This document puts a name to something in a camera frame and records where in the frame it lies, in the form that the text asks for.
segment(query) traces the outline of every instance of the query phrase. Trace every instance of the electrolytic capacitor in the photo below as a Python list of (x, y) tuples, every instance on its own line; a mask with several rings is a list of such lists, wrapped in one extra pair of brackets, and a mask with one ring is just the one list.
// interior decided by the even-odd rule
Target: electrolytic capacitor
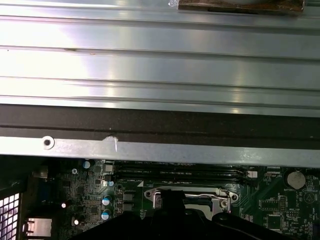
[(102, 198), (102, 205), (108, 206), (111, 202), (111, 196), (107, 195)]
[(107, 210), (104, 210), (102, 213), (101, 213), (101, 219), (106, 221), (108, 219), (111, 218), (111, 211), (109, 209)]
[(71, 200), (71, 199), (69, 199), (69, 200), (64, 201), (63, 203), (61, 203), (61, 207), (62, 207), (63, 209), (66, 209), (67, 207), (69, 207), (69, 206), (71, 206), (71, 205), (72, 205), (72, 200)]

